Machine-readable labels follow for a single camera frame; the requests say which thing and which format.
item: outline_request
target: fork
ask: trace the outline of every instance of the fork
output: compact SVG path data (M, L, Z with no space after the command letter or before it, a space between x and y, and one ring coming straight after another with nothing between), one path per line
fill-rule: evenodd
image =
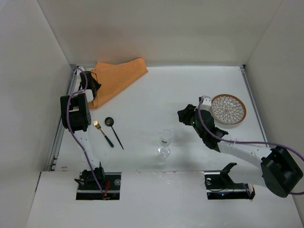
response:
M94 126L95 126L98 130L100 130L100 131L102 132L102 134L104 135L105 139L108 141L108 143L110 144L110 146L111 146L111 147L114 147L113 143L112 143L111 140L108 138L108 136L106 136L105 133L103 132L103 130L101 130L101 126L100 126L100 124L98 123L98 121L97 121L97 120L94 120L94 121L93 121L93 124L94 124Z

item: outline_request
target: white wall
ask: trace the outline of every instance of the white wall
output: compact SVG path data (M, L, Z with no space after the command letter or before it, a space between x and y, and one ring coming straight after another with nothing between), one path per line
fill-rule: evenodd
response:
M36 0L0 0L0 228L26 225L69 77Z
M284 0L246 65L269 141L304 155L304 0ZM304 163L296 161L304 171ZM295 191L304 191L302 180ZM304 221L304 196L294 198Z
M245 64L282 0L38 0L70 63Z

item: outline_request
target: clear glass goblet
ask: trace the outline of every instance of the clear glass goblet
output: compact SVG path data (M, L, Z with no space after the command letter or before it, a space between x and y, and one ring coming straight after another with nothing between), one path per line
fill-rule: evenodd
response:
M164 129L160 132L160 142L161 147L158 148L158 154L163 157L167 158L170 155L170 148L168 147L172 141L172 132L168 129Z

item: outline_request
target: floral pattern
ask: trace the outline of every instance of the floral pattern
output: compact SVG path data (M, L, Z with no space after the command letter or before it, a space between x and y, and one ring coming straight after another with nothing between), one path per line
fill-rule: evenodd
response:
M246 108L238 98L230 95L218 95L212 100L213 115L224 124L237 124L246 116Z

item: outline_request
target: orange cloth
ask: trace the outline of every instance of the orange cloth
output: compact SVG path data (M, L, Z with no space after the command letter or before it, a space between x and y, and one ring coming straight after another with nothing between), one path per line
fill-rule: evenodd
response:
M148 72L143 58L128 63L112 65L98 62L91 70L92 77L101 84L90 108L99 108Z

